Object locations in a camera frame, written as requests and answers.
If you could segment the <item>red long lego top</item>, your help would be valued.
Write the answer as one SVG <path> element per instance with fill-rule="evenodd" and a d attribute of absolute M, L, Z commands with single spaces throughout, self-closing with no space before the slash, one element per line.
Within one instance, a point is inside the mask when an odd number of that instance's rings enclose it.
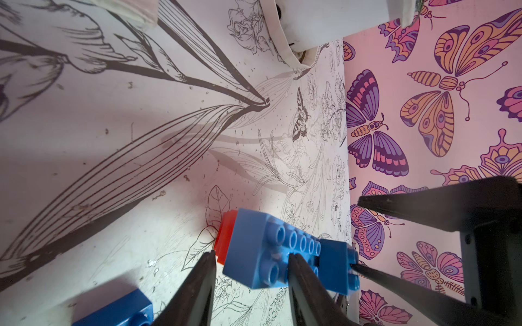
<path fill-rule="evenodd" d="M 224 213 L 222 223 L 213 246 L 217 257 L 217 263 L 224 265 L 228 254 L 232 234 L 235 227 L 238 211 L 232 210 Z"/>

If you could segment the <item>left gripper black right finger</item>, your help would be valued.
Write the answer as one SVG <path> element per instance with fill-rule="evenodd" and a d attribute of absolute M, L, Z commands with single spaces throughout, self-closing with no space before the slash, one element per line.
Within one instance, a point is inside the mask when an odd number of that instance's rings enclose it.
<path fill-rule="evenodd" d="M 294 325 L 355 325 L 342 312 L 305 259 L 289 256 L 288 288 Z"/>

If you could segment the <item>blue long lego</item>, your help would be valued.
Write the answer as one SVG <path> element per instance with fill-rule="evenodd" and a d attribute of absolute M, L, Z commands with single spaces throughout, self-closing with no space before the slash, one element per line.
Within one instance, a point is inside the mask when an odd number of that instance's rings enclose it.
<path fill-rule="evenodd" d="M 223 274 L 250 289 L 288 286 L 288 260 L 301 255 L 319 274 L 319 239 L 272 215 L 239 209 Z"/>

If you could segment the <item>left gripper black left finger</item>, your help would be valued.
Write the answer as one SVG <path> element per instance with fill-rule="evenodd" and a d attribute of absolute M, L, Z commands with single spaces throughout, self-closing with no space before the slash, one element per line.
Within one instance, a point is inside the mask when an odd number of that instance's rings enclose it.
<path fill-rule="evenodd" d="M 210 325 L 216 287 L 216 254 L 202 254 L 154 325 Z"/>

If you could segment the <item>small blue lego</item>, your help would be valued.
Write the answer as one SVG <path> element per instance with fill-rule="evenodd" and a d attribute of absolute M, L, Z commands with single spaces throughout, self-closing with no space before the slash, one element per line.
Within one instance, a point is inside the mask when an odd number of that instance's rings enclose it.
<path fill-rule="evenodd" d="M 358 252 L 346 242 L 320 239 L 319 280 L 326 290 L 350 296 L 360 290 L 360 279 L 352 270 Z"/>
<path fill-rule="evenodd" d="M 144 326 L 154 322 L 152 302 L 139 289 L 80 319 L 72 326 Z"/>

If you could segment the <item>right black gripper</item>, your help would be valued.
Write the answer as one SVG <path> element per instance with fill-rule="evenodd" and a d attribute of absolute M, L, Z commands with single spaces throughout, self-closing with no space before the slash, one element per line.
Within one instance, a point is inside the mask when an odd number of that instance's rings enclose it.
<path fill-rule="evenodd" d="M 368 266 L 353 264 L 352 270 L 400 296 L 437 325 L 521 321 L 521 231 L 477 228 L 521 215 L 521 184 L 516 179 L 492 177 L 408 194 L 361 196 L 358 206 L 463 232 L 465 298 L 470 305 Z"/>

